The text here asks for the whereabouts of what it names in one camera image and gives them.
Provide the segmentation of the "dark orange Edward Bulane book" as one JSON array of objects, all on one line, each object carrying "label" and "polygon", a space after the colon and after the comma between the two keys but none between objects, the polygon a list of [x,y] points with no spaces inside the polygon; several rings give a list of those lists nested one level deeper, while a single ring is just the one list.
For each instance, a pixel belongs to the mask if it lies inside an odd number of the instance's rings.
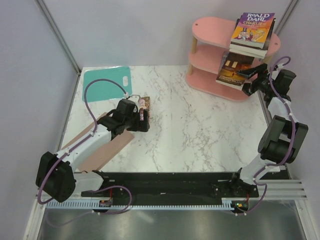
[{"label": "dark orange Edward Bulane book", "polygon": [[216,82],[227,87],[242,90],[244,83],[252,82],[256,76],[245,79],[237,74],[239,70],[254,68],[260,64],[260,61],[251,56],[229,52],[226,61],[219,71]]}]

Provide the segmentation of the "purple illustrated children's book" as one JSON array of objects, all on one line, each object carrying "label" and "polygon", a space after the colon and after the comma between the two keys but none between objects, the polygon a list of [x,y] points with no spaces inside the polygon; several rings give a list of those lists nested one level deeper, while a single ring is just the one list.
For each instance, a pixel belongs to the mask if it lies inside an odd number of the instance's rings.
[{"label": "purple illustrated children's book", "polygon": [[150,121],[150,106],[151,106],[151,100],[149,96],[141,97],[138,101],[139,106],[138,109],[148,109],[149,112],[149,121]]}]

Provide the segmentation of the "Roald Dahl Charlie book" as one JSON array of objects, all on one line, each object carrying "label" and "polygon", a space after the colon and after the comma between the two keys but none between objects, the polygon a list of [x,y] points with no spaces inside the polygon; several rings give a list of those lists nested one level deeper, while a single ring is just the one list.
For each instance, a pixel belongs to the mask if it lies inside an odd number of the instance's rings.
[{"label": "Roald Dahl Charlie book", "polygon": [[244,12],[236,24],[231,43],[262,49],[274,17],[275,13]]}]

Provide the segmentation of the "Hamlet red cover book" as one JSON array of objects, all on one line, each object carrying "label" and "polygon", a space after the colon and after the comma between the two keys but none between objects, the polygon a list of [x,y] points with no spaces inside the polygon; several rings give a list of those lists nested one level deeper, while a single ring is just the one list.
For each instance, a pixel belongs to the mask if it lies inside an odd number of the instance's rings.
[{"label": "Hamlet red cover book", "polygon": [[224,66],[225,62],[226,62],[226,59],[228,57],[228,54],[229,52],[228,51],[224,51],[223,52],[223,55],[222,55],[222,59],[221,59],[221,62],[220,62],[220,66],[219,66],[219,71],[222,69],[222,67]]}]

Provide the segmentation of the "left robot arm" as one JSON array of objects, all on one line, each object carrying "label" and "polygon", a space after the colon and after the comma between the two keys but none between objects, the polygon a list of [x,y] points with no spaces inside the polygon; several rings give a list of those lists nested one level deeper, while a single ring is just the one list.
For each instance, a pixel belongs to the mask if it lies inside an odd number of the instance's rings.
[{"label": "left robot arm", "polygon": [[75,171],[100,147],[115,140],[124,131],[147,132],[149,111],[140,113],[141,97],[132,95],[119,101],[117,107],[97,120],[93,128],[76,142],[57,153],[44,153],[35,180],[39,192],[47,193],[59,203],[66,201],[73,193],[94,192],[106,196],[110,185],[95,172]]}]

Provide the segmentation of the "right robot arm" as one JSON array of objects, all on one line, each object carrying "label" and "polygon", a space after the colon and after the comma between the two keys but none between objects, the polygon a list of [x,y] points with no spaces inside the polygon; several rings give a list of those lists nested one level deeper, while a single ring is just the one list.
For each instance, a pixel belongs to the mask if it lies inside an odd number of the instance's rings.
[{"label": "right robot arm", "polygon": [[272,119],[258,144],[258,155],[232,175],[229,191],[235,197],[253,192],[258,180],[271,169],[292,163],[309,130],[306,124],[297,120],[291,109],[288,92],[296,74],[282,69],[280,65],[275,66],[273,71],[268,71],[267,67],[264,63],[237,71],[245,79],[257,76],[251,83],[246,83],[242,90],[248,96],[262,92]]}]

